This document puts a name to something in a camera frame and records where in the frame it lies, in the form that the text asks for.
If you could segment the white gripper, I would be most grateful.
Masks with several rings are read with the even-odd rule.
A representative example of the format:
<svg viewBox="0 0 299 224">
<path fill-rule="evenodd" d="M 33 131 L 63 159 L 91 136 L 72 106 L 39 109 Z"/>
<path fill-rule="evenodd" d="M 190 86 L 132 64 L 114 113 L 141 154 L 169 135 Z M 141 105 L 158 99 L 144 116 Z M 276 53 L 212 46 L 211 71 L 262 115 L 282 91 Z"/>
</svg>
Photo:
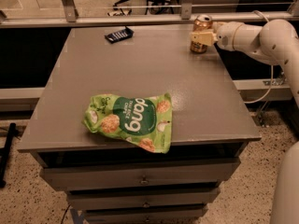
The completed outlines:
<svg viewBox="0 0 299 224">
<path fill-rule="evenodd" d="M 204 31 L 194 31 L 190 33 L 190 38 L 192 42 L 200 43 L 206 46 L 212 46 L 217 42 L 220 49 L 225 49 L 228 51 L 241 51 L 242 47 L 237 43 L 236 32 L 243 22 L 221 22 L 215 21 L 212 24 L 212 29 L 207 29 Z"/>
</svg>

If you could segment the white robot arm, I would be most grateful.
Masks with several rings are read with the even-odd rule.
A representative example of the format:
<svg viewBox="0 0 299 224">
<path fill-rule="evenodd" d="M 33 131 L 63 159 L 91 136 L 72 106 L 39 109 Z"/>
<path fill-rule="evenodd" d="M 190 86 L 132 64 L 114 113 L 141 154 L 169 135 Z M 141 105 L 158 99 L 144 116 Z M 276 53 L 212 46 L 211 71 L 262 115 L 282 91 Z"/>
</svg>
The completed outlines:
<svg viewBox="0 0 299 224">
<path fill-rule="evenodd" d="M 192 32 L 191 41 L 241 51 L 261 63 L 280 66 L 299 105 L 299 37 L 288 21 L 272 20 L 263 26 L 215 22 Z M 299 224 L 299 142 L 289 148 L 280 165 L 270 224 Z"/>
</svg>

